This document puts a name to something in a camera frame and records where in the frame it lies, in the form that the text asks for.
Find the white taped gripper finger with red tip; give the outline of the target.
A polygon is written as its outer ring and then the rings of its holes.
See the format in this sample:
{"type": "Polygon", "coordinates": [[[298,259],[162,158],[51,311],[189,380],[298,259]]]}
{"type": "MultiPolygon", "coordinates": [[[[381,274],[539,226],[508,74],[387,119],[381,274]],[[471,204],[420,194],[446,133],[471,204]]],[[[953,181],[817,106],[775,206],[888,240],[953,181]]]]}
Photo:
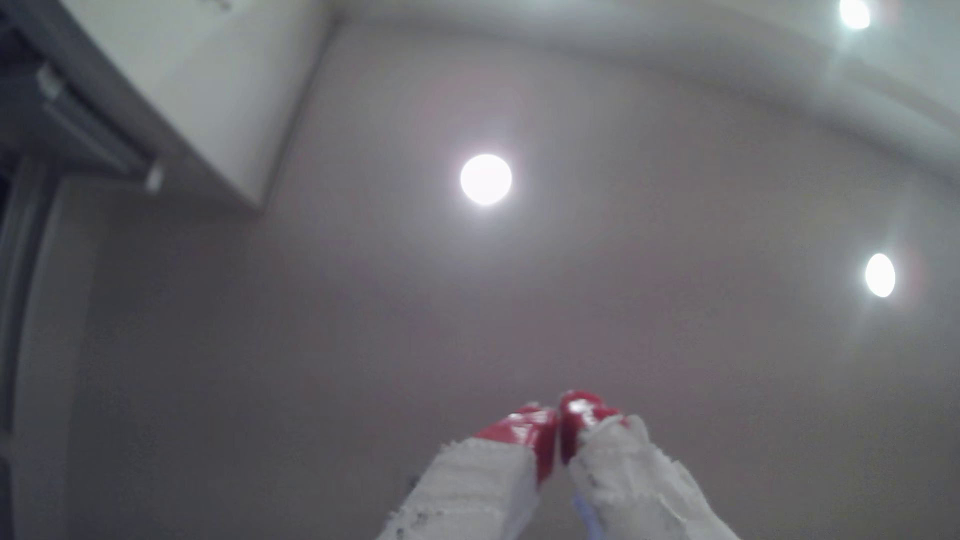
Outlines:
{"type": "Polygon", "coordinates": [[[561,460],[604,539],[738,539],[638,414],[583,390],[558,410],[561,460]]]}
{"type": "Polygon", "coordinates": [[[518,539],[555,460],[559,415],[528,403],[441,447],[379,539],[518,539]]]}

